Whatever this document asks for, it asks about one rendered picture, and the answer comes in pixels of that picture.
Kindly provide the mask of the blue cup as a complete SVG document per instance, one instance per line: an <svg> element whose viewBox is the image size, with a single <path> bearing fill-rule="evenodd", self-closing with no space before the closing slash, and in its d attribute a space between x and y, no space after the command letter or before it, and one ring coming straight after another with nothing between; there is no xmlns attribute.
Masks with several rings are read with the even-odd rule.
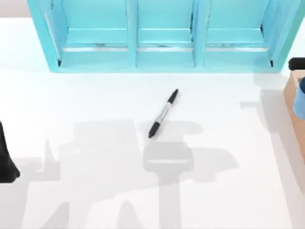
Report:
<svg viewBox="0 0 305 229"><path fill-rule="evenodd" d="M294 114L305 121L305 77L300 79L293 104Z"/></svg>

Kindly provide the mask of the salmon-coloured shallow box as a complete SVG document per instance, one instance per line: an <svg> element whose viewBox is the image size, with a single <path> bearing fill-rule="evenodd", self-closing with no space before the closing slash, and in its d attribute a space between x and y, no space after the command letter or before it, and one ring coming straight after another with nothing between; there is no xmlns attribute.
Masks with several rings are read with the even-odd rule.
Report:
<svg viewBox="0 0 305 229"><path fill-rule="evenodd" d="M302 164L305 165L305 120L297 117L293 111L299 82L305 77L305 70L294 70L290 72L287 83L284 87L284 99L290 120L293 125L294 133L299 145Z"/></svg>

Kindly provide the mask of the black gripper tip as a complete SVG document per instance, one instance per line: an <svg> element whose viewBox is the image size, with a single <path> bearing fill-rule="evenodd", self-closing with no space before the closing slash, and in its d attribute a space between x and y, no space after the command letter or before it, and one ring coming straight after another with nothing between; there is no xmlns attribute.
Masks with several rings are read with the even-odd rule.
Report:
<svg viewBox="0 0 305 229"><path fill-rule="evenodd" d="M19 177L20 171L12 161L12 158L9 154L3 125L0 121L0 184L13 183Z"/></svg>

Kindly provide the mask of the light blue rack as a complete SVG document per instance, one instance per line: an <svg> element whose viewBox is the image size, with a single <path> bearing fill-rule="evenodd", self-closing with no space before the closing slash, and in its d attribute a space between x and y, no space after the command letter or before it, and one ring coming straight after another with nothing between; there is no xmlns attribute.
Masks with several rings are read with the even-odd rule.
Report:
<svg viewBox="0 0 305 229"><path fill-rule="evenodd" d="M305 0L27 0L55 73L277 73Z"/></svg>

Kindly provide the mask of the black and grey marker pen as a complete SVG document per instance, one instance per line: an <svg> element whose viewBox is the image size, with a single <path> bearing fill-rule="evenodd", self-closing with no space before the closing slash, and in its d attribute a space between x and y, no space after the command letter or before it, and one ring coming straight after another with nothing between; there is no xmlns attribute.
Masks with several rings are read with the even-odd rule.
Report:
<svg viewBox="0 0 305 229"><path fill-rule="evenodd" d="M176 89L171 96L168 98L164 108L162 109L161 113L156 117L152 127L150 128L148 132L148 138L152 138L157 133L158 129L160 128L164 118L166 117L170 107L174 103L177 95L178 95L179 89Z"/></svg>

